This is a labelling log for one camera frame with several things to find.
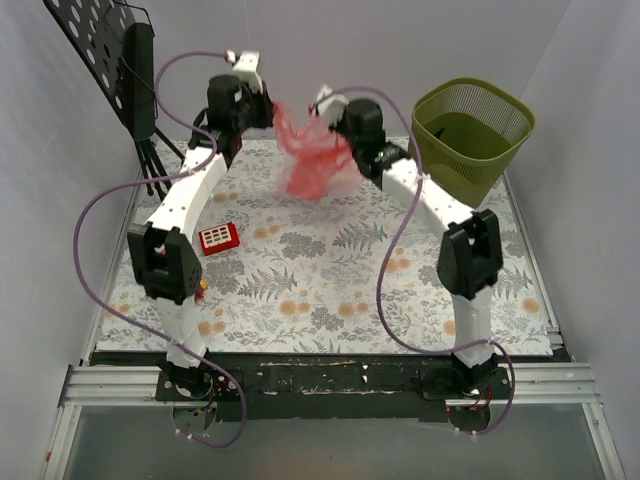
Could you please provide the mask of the black music stand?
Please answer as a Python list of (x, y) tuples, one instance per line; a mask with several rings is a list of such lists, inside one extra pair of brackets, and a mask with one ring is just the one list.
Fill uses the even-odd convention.
[(160, 139), (179, 150), (156, 126), (155, 32), (148, 11), (126, 1), (49, 0), (44, 3), (80, 55), (131, 136), (147, 194), (164, 199), (172, 182), (156, 151)]

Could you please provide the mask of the red calculator toy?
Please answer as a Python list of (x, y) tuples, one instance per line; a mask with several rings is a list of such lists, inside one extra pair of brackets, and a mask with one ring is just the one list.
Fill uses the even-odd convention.
[(240, 245), (236, 226), (231, 222), (204, 229), (198, 233), (198, 237), (205, 256), (222, 253)]

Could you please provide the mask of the red torn trash bag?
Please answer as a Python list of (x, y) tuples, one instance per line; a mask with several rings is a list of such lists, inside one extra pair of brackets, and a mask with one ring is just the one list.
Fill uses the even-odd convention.
[(286, 195), (320, 201), (348, 195), (363, 182), (347, 140), (325, 120), (311, 117), (297, 124), (290, 109), (277, 102), (273, 128), (284, 158), (279, 185)]

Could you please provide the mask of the floral patterned table mat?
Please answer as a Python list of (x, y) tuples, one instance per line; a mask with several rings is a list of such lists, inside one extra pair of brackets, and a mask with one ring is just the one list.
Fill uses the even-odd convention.
[[(378, 318), (375, 288), (382, 257), (406, 214), (369, 184), (351, 195), (307, 203), (281, 195), (275, 141), (245, 140), (199, 218), (194, 250), (208, 284), (194, 318), (210, 352), (401, 353)], [(550, 318), (504, 180), (480, 207), (499, 218), (504, 266), (494, 286), (492, 332), (510, 356), (552, 355)], [(456, 327), (439, 282), (440, 240), (411, 219), (385, 270), (382, 299), (394, 333), (443, 350)], [(197, 234), (233, 223), (240, 246), (202, 257)], [(161, 330), (159, 314), (134, 279), (125, 246), (112, 308)], [(106, 312), (95, 352), (165, 350), (162, 339)]]

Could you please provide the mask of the green plastic trash bin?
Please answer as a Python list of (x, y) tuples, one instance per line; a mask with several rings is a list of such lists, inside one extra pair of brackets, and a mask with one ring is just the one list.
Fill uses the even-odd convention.
[(409, 146), (434, 182), (479, 206), (535, 128), (519, 99), (476, 78), (450, 80), (414, 105)]

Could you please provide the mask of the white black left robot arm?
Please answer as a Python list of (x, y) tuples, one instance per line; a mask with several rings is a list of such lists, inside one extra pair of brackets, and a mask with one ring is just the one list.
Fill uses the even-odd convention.
[(235, 75), (214, 76), (207, 106), (192, 125), (181, 178), (144, 224), (130, 227), (127, 242), (135, 280), (170, 338), (160, 368), (180, 395), (200, 400), (211, 392), (213, 375), (201, 364), (207, 348), (195, 306), (203, 291), (202, 265), (193, 233), (212, 190), (240, 150), (243, 133), (272, 127), (273, 103), (266, 86), (253, 88)]

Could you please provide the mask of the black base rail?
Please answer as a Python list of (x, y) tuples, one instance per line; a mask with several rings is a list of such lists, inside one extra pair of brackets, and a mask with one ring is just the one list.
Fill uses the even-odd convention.
[[(224, 422), (413, 418), (484, 429), (489, 404), (513, 391), (492, 357), (466, 368), (456, 357), (347, 354), (207, 354), (207, 364), (160, 365), (155, 398), (208, 405)], [(457, 413), (447, 402), (459, 400)]]

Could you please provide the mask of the colourful toy figure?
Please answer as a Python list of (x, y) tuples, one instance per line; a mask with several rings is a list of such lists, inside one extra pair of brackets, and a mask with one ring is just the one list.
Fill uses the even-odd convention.
[(201, 280), (199, 288), (196, 291), (195, 298), (197, 300), (202, 299), (207, 289), (208, 289), (208, 283), (205, 280)]

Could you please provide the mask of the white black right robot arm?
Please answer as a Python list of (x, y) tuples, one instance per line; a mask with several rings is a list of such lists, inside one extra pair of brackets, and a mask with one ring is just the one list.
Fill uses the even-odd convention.
[(359, 173), (405, 204), (407, 214), (416, 216), (439, 238), (436, 270), (451, 295), (456, 336), (446, 353), (451, 363), (448, 373), (429, 379), (436, 393), (450, 388), (464, 397), (479, 395), (497, 369), (491, 342), (493, 287), (503, 267), (497, 216), (452, 197), (422, 172), (421, 161), (388, 141), (382, 110), (375, 101), (335, 95), (316, 101), (312, 111), (347, 140)]

